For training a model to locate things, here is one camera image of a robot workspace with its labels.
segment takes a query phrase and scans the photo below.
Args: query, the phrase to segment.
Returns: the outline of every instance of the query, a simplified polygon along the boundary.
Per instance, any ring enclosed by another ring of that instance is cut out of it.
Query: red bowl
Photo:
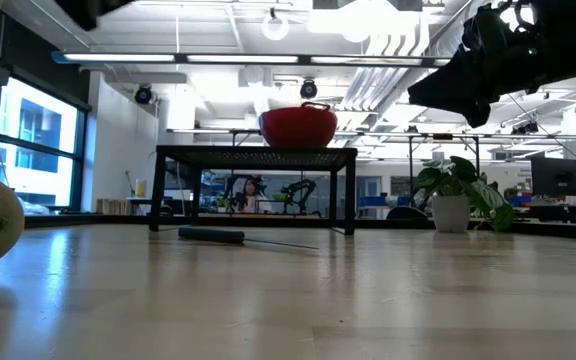
[[[337,116],[329,105],[305,102],[261,114],[259,127],[273,147],[326,147],[335,136]]]

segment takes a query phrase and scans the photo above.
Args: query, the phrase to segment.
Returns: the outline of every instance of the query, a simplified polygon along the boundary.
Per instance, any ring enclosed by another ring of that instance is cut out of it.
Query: black metal table
[[[346,169],[346,206],[344,234],[355,233],[355,148],[279,149],[255,146],[157,146],[155,183],[150,210],[150,230],[158,231],[161,200],[164,193],[166,159],[178,161],[193,170],[192,219],[199,217],[199,193],[202,170],[288,170],[330,172],[330,210],[328,227],[336,226],[337,174]],[[291,219],[273,219],[273,226],[295,226]]]

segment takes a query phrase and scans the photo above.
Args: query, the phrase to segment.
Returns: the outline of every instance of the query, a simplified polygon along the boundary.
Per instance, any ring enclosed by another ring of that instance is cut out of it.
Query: white flower pot
[[[461,233],[470,222],[470,199],[466,196],[435,196],[432,217],[439,232]]]

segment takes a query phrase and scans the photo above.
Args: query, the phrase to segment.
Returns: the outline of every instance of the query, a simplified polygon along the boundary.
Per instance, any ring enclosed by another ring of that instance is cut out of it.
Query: computer monitor
[[[576,160],[531,158],[533,195],[576,196]]]

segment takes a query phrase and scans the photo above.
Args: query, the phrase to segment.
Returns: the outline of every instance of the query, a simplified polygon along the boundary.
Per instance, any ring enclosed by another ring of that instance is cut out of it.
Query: person
[[[268,198],[263,194],[260,184],[253,179],[247,179],[244,188],[244,203],[239,206],[241,213],[272,213],[272,206],[268,202]]]

